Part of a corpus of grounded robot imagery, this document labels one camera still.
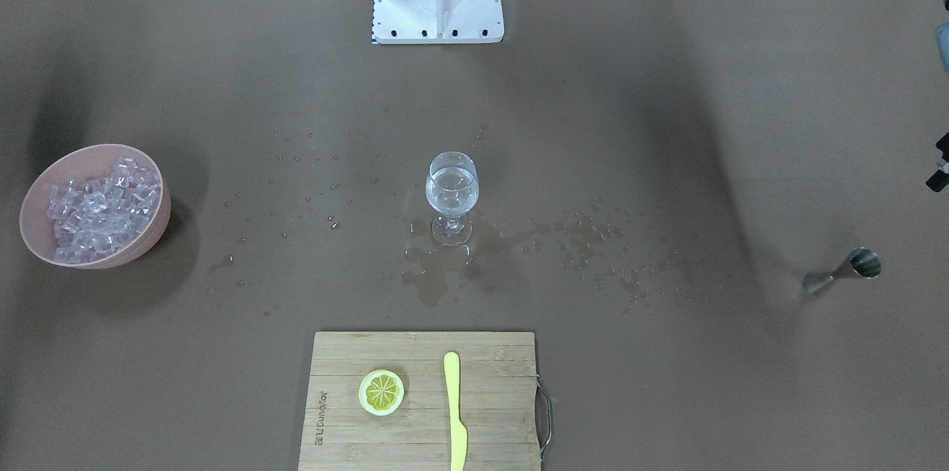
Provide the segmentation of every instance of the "bowl of ice cubes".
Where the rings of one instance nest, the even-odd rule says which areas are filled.
[[[108,269],[162,237],[171,198],[155,161],[119,144],[62,157],[36,178],[20,208],[20,235],[45,262]]]

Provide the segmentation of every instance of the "black object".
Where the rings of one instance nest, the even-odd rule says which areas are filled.
[[[945,134],[942,139],[936,141],[936,148],[939,149],[939,152],[942,152],[942,160],[949,161],[949,134]],[[932,177],[929,177],[929,180],[926,180],[926,185],[929,186],[929,189],[939,193],[949,185],[949,174],[942,170],[936,171]]]

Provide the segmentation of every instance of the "clear liquid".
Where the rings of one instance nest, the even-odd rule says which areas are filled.
[[[477,202],[477,178],[467,169],[445,167],[425,182],[428,203],[444,217],[461,217]]]

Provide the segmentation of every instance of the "bamboo cutting board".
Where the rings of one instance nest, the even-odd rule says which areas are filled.
[[[461,359],[465,471],[539,471],[532,332],[316,333],[299,471],[448,471],[449,350]],[[386,417],[359,404],[360,382],[375,369],[406,386]]]

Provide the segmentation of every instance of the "cutting board handle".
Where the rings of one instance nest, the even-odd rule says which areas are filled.
[[[543,405],[546,407],[546,440],[543,440],[543,443],[540,445],[540,462],[543,465],[543,457],[545,457],[546,450],[550,448],[550,444],[553,443],[553,401],[550,400],[550,396],[546,393],[546,389],[543,389],[543,384],[540,382],[540,375],[537,375],[537,393],[543,396]]]

